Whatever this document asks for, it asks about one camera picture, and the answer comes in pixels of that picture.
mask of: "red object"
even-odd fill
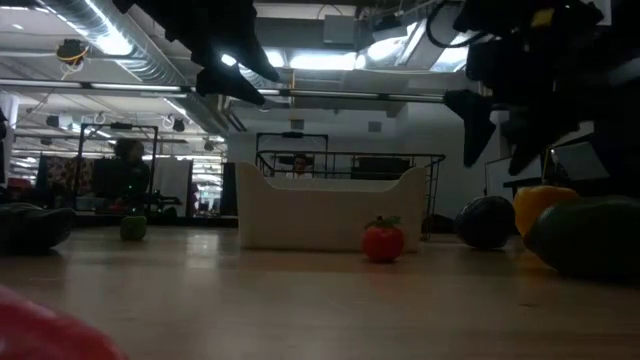
[[[397,217],[377,220],[369,223],[362,239],[362,251],[373,262],[392,262],[404,251],[404,234],[395,225]]]
[[[0,287],[2,360],[126,360],[105,335]]]

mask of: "person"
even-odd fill
[[[304,154],[296,154],[293,158],[293,171],[287,173],[287,179],[311,179],[313,175],[307,172],[307,157]]]
[[[147,191],[151,170],[144,163],[144,145],[138,140],[120,139],[114,148],[116,158],[120,160],[118,174],[114,179],[118,182],[120,197],[135,199],[141,198]]]

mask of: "ventilation duct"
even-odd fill
[[[108,0],[36,0],[66,22],[78,34],[107,55],[126,55],[140,60],[122,60],[117,64],[145,84],[188,85],[147,34],[122,15]],[[200,96],[189,94],[175,99],[188,116],[208,133],[226,133],[227,123]]]

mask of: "wooden floor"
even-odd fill
[[[519,246],[435,238],[359,254],[243,252],[235,230],[82,230],[59,255],[0,259],[0,283],[137,359],[640,359],[640,292],[558,277]]]

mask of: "ceiling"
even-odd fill
[[[9,5],[19,6],[19,4],[28,4],[29,1],[13,1]],[[109,0],[92,1],[99,8],[112,6]],[[332,6],[322,5],[327,3],[323,0],[313,1],[313,4],[305,1],[289,2],[293,4],[272,1],[260,1],[256,4],[260,16],[256,25],[258,37],[263,44],[269,45],[265,45],[267,49],[278,49],[284,54],[287,62],[300,51],[313,50],[324,53],[342,51],[344,53],[344,50],[322,44],[319,31],[324,28],[325,15],[336,15],[338,10],[345,15],[355,15],[362,13],[363,9],[369,9],[363,6],[377,6],[380,3],[368,0],[331,1],[332,4],[339,5],[336,10]],[[137,7],[134,7],[125,17],[126,21],[134,24],[144,33],[148,40],[145,44],[147,49],[159,51],[160,56],[168,59],[170,66],[174,67],[186,83],[195,83],[195,77],[201,68],[190,61],[190,53],[184,46],[179,42],[166,41],[164,30]],[[450,23],[443,23],[441,27],[443,30],[440,36],[445,41],[455,37],[455,33],[449,33],[446,30],[450,27]],[[0,7],[0,78],[140,83],[138,78],[120,66],[118,61],[122,61],[122,58],[105,55],[96,48],[92,48],[88,59],[79,71],[70,72],[69,67],[62,65],[54,56],[54,51],[64,39],[72,38],[85,40],[78,31],[55,14],[35,9]],[[300,48],[300,44],[305,44],[305,48]],[[282,84],[262,83],[261,85],[288,87],[295,83],[295,88],[298,89],[380,93],[442,92],[449,87],[446,79],[443,81],[442,74],[432,74],[428,71],[442,54],[440,49],[436,49],[426,39],[422,39],[420,34],[420,38],[414,41],[411,54],[413,55],[404,65],[391,64],[367,70],[299,69],[295,72],[282,70]],[[412,86],[411,83],[416,84],[418,79],[422,80],[419,82],[420,86]],[[77,133],[66,129],[47,128],[45,120],[50,115],[63,115],[63,117],[68,115],[74,121],[92,122],[96,115],[101,114],[106,116],[107,123],[121,121],[159,126],[160,138],[165,141],[159,149],[161,154],[204,154],[203,139],[208,134],[198,125],[203,121],[216,120],[218,123],[223,123],[216,124],[214,128],[217,131],[209,128],[210,134],[226,136],[237,131],[236,127],[224,123],[224,119],[219,120],[216,116],[205,119],[196,118],[195,122],[185,120],[187,126],[183,133],[165,129],[163,122],[167,124],[168,116],[171,115],[174,118],[183,116],[175,106],[153,93],[135,93],[128,96],[114,94],[118,95],[114,96],[110,93],[89,94],[83,91],[67,93],[11,87],[5,87],[3,90],[17,95],[20,99],[19,118],[21,120],[17,132],[23,136],[18,137],[16,143],[18,149],[48,148],[57,151],[77,149],[78,142],[72,139],[78,135]],[[404,106],[402,103],[362,100],[316,98],[300,98],[293,101],[289,98],[271,100],[273,102],[268,112],[235,99],[231,101],[229,111],[235,113],[248,132],[288,131],[290,118],[302,118],[306,124],[305,131],[309,132],[330,133],[337,136],[381,137],[393,136],[395,118]],[[28,113],[36,107],[37,111]],[[382,124],[382,131],[370,133],[368,131],[370,122]],[[44,135],[58,138],[53,145],[43,146],[38,136]],[[142,138],[145,135],[130,136]],[[87,151],[110,151],[106,140],[89,141]],[[225,152],[224,144],[219,144],[215,150],[215,153],[221,156],[224,156]]]

